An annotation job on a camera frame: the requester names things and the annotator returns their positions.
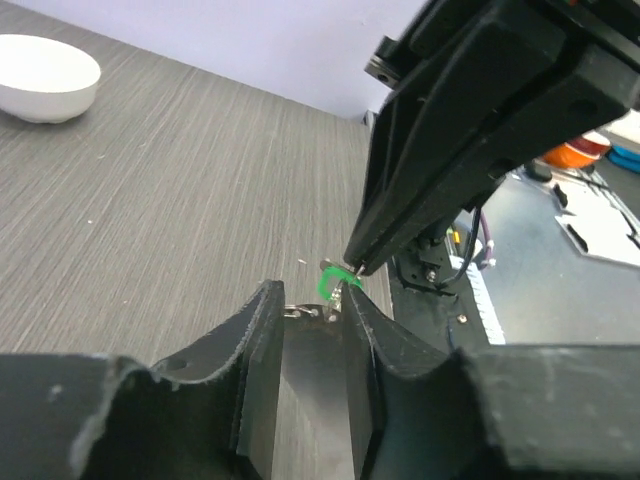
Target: black cable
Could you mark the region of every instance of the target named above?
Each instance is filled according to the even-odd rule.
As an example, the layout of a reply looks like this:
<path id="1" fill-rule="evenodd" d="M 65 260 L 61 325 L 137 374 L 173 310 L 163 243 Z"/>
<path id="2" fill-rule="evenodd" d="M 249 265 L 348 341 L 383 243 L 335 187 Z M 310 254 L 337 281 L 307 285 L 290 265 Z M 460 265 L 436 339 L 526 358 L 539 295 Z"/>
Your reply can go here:
<path id="1" fill-rule="evenodd" d="M 438 289 L 446 288 L 452 283 L 455 283 L 458 280 L 460 280 L 462 276 L 466 273 L 467 268 L 469 268 L 469 264 L 473 259 L 473 252 L 476 249 L 476 240 L 478 239 L 478 232 L 480 231 L 481 216 L 482 216 L 482 209 L 476 208 L 475 211 L 473 212 L 471 232 L 467 236 L 467 242 L 465 243 L 465 246 L 464 246 L 464 256 L 462 257 L 462 265 L 460 265 L 460 268 L 455 273 L 455 275 L 438 283 L 436 285 L 436 288 Z"/>

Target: green plastic piece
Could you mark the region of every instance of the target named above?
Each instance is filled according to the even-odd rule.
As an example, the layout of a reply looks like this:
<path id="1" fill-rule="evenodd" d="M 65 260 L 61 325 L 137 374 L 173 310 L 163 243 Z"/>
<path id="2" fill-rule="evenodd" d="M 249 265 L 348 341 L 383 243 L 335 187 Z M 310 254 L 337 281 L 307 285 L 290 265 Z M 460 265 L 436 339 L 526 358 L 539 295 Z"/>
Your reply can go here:
<path id="1" fill-rule="evenodd" d="M 356 277 L 355 273 L 351 273 L 340 267 L 327 267 L 322 272 L 322 277 L 318 283 L 318 293 L 326 301 L 331 300 L 333 289 L 329 290 L 329 282 L 334 278 L 338 279 L 338 282 L 346 282 L 362 288 L 362 283 L 358 277 Z"/>

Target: wooden table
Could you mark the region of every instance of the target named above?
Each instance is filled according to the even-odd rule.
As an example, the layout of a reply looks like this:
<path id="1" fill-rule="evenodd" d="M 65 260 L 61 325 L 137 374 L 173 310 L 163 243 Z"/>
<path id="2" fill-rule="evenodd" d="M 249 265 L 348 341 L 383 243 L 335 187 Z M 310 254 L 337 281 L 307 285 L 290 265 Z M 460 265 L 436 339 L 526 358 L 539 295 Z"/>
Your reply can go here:
<path id="1" fill-rule="evenodd" d="M 0 33 L 101 65 L 89 112 L 0 116 L 0 348 L 153 362 L 224 320 L 265 278 L 318 302 L 357 216 L 368 130 L 0 3 Z M 384 274 L 366 282 L 389 312 Z M 274 478 L 314 478 L 313 426 L 281 399 Z"/>

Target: orange bowl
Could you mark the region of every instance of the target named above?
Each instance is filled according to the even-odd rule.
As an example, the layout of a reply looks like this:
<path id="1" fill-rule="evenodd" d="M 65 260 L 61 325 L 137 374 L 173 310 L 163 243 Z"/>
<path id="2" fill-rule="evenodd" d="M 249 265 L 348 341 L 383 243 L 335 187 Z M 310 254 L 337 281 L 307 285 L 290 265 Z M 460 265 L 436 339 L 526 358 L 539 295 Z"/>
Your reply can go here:
<path id="1" fill-rule="evenodd" d="M 600 160 L 611 148 L 611 142 L 597 132 L 563 143 L 545 153 L 544 161 L 557 168 L 582 168 Z"/>

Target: gray table surface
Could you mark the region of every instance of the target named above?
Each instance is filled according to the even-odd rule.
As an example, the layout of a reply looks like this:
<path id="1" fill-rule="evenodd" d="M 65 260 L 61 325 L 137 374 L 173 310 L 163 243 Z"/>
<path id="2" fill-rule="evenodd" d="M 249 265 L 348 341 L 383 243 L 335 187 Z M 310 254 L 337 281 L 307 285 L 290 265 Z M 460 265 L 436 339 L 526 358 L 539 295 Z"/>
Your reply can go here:
<path id="1" fill-rule="evenodd" d="M 70 43 L 103 70 L 77 120 L 0 115 L 2 351 L 149 363 L 265 278 L 290 303 L 319 301 L 318 264 L 341 257 L 359 210 L 365 126 L 4 2 L 0 33 Z M 365 287 L 390 312 L 384 272 Z M 286 383 L 281 402 L 274 478 L 316 478 Z"/>
<path id="2" fill-rule="evenodd" d="M 507 343 L 640 343 L 640 269 L 580 255 L 527 182 L 509 178 L 484 210 L 497 265 L 483 277 Z"/>

